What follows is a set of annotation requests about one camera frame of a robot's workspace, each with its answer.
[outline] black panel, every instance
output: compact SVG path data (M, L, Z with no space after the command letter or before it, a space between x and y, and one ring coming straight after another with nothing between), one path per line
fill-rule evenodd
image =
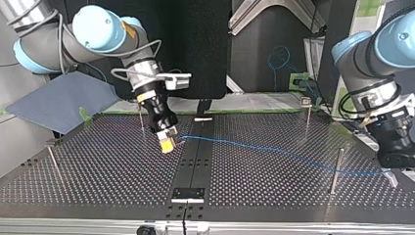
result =
M231 77L246 92L274 91L274 72L267 64L272 49L287 47L291 53L290 64L306 71L303 39L308 36L308 28L286 8L264 10L233 37ZM278 91L288 90L292 72L287 67L277 71Z
M54 2L54 6L63 5ZM86 1L80 0L67 2L71 19L86 5ZM231 0L91 0L90 4L100 5L120 16L136 17L146 28L150 40L162 40L157 59L164 70L181 69L193 74L190 88L174 92L175 96L220 99L225 95ZM122 89L124 91L119 93L129 94L129 90Z
M349 36L355 7L356 0L333 0L331 4L330 20L327 22L327 35L318 73L321 92L328 103L333 103L335 100L340 78L332 57L332 48Z

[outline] gray panel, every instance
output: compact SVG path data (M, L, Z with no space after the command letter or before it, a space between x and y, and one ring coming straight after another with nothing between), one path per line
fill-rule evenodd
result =
M114 88L75 71L62 75L7 108L19 118L68 134L83 123L82 107L89 116L107 109L118 100Z
M278 151L214 143L204 220L415 223L408 216L414 183L402 179L394 189L383 175L372 175L380 172L374 153L324 117L312 116L306 128L305 114L215 116L214 138ZM334 172L326 166L335 166L339 148L346 150L348 173L331 196Z
M192 118L180 120L180 133L189 134ZM59 169L51 158L36 158L7 175L0 216L166 219L185 149L162 154L137 116L99 117L55 148Z

